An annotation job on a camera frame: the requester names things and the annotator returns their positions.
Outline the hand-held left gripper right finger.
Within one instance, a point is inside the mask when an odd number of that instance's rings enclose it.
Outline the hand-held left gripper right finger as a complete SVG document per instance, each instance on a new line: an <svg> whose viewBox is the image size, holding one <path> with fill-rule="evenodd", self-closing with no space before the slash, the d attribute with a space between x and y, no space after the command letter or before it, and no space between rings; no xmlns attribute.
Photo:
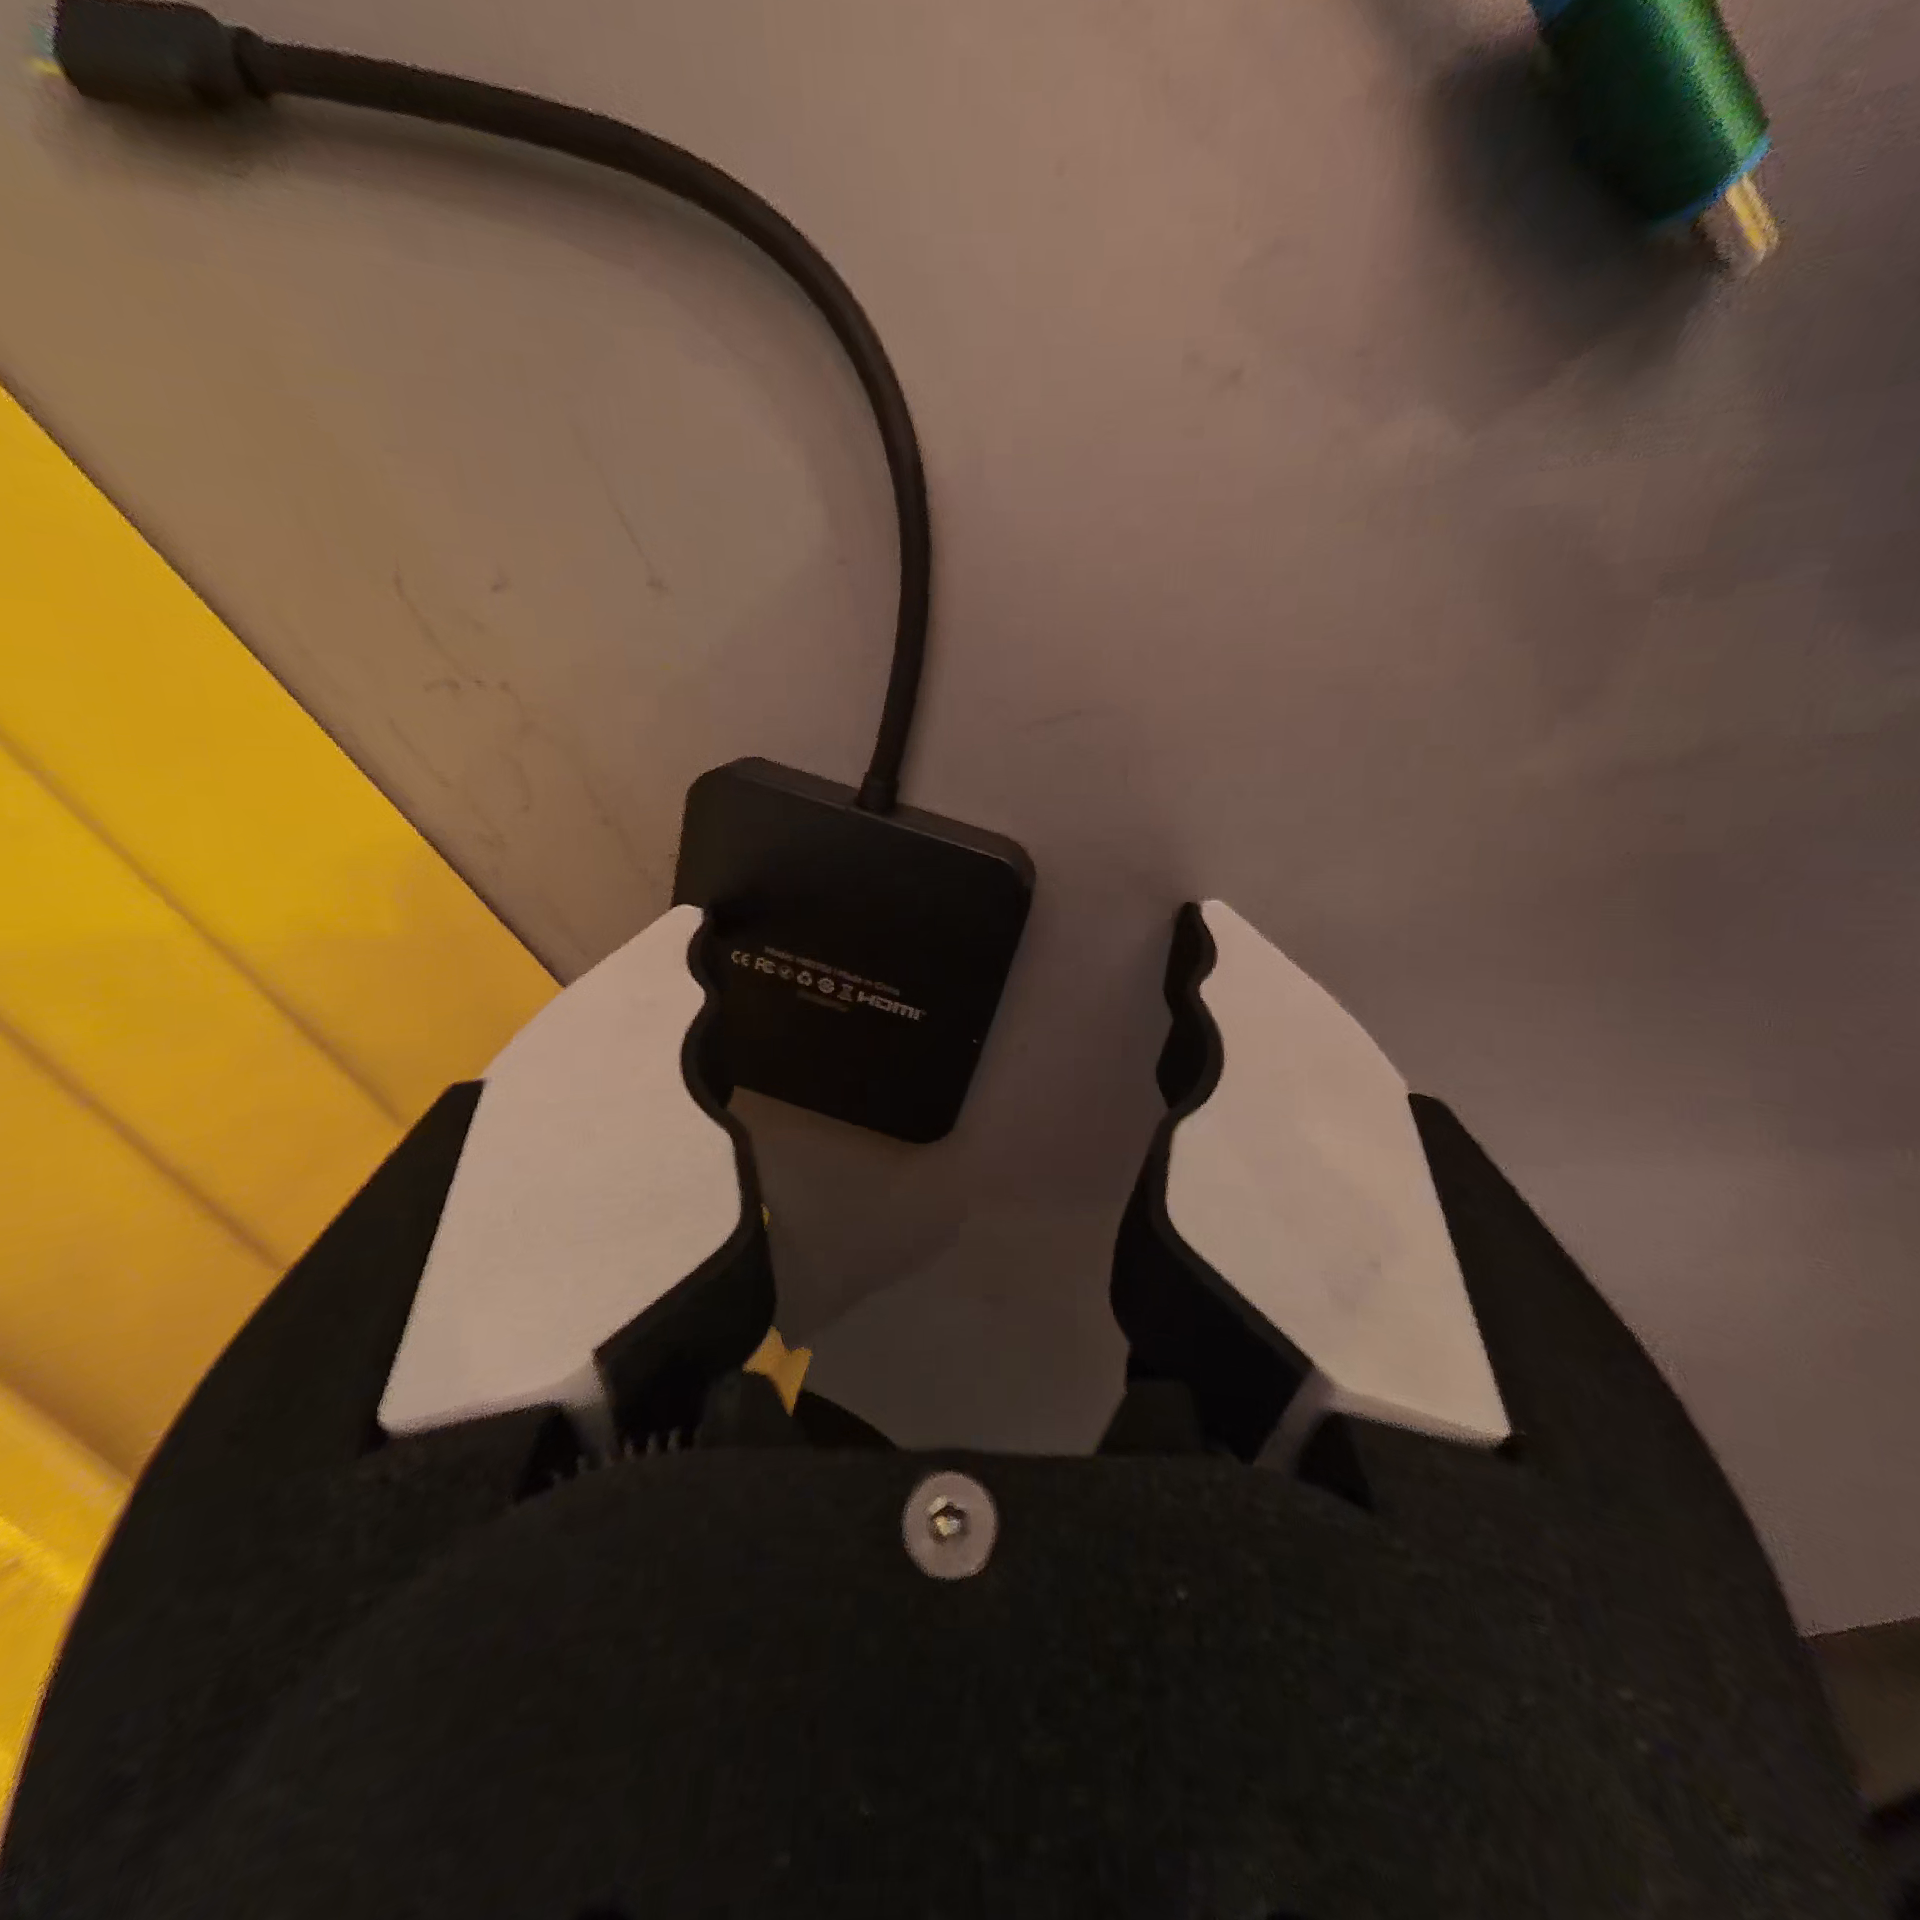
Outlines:
<svg viewBox="0 0 1920 1920"><path fill-rule="evenodd" d="M1111 1263L1126 1382L1185 1390L1235 1461L1298 1461L1332 1415L1496 1458L1506 1399L1410 1087L1230 900L1170 919L1153 1087Z"/></svg>

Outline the yellow plastic bin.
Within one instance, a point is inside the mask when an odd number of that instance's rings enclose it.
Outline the yellow plastic bin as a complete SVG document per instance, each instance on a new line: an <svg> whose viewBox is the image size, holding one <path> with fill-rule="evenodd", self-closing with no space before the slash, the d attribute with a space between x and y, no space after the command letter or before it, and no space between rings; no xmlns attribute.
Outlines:
<svg viewBox="0 0 1920 1920"><path fill-rule="evenodd" d="M7 1799L133 1477L553 972L0 404Z"/></svg>

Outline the black hdmi adapter with cable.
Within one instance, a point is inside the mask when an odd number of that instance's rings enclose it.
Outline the black hdmi adapter with cable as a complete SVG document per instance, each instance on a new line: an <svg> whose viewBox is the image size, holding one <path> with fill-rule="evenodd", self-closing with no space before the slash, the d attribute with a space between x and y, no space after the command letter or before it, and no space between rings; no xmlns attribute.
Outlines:
<svg viewBox="0 0 1920 1920"><path fill-rule="evenodd" d="M1035 892L1035 862L984 826L898 804L936 599L923 444L843 269L748 180L610 115L247 33L205 7L54 7L60 79L105 109L241 115L325 100L449 126L657 187L753 242L843 348L895 491L898 604L854 787L728 758L689 783L672 905L704 912L728 1087L898 1138L958 1125Z"/></svg>

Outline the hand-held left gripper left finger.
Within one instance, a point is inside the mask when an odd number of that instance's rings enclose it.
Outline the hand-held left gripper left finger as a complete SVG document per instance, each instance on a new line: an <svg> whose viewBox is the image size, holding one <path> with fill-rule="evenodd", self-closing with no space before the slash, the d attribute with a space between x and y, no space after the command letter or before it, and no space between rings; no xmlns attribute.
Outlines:
<svg viewBox="0 0 1920 1920"><path fill-rule="evenodd" d="M668 905L486 1062L382 1426L547 1406L588 1451L662 1445L768 1326L753 1143L713 1062L709 919Z"/></svg>

